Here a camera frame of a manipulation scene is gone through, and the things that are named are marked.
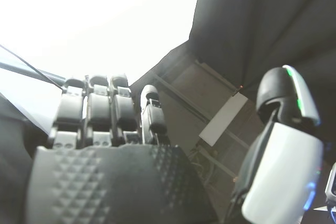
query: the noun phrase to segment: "textured palm pad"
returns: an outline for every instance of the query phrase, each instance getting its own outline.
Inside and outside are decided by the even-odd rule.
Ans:
[[[212,223],[216,213],[179,147],[39,147],[26,224]]]

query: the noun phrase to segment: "black fabric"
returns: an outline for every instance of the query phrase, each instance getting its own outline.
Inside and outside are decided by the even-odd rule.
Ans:
[[[188,42],[199,59],[255,101],[262,76],[291,65],[306,80],[334,141],[336,2],[334,0],[197,0]],[[330,163],[336,152],[328,152]]]
[[[45,139],[45,133],[0,96],[0,223],[20,223],[31,156]]]

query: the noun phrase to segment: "cable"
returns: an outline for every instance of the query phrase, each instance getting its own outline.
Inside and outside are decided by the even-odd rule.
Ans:
[[[27,61],[25,61],[23,58],[21,58],[19,55],[16,55],[15,53],[13,53],[12,51],[10,51],[9,49],[5,48],[3,45],[0,44],[0,47],[4,50],[6,50],[7,52],[9,52],[10,54],[12,54],[13,56],[15,56],[16,58],[18,58],[20,61],[24,62],[27,66],[29,66],[31,69],[33,69],[35,72],[37,72],[40,76],[42,76],[43,78],[45,78],[46,80],[48,80],[49,83],[55,85],[56,87],[58,87],[59,89],[63,90],[62,87],[60,85],[58,85],[56,82],[54,82],[53,80],[51,80],[49,77],[47,77],[45,74],[43,74],[40,70],[34,68],[31,64],[29,64]]]
[[[331,217],[332,221],[334,222],[334,224],[336,224],[336,220],[335,220],[335,216],[334,216],[334,214],[332,212],[332,208],[333,208],[332,206],[330,206],[329,204],[327,204],[327,210],[328,210],[328,212],[330,214],[330,217]]]

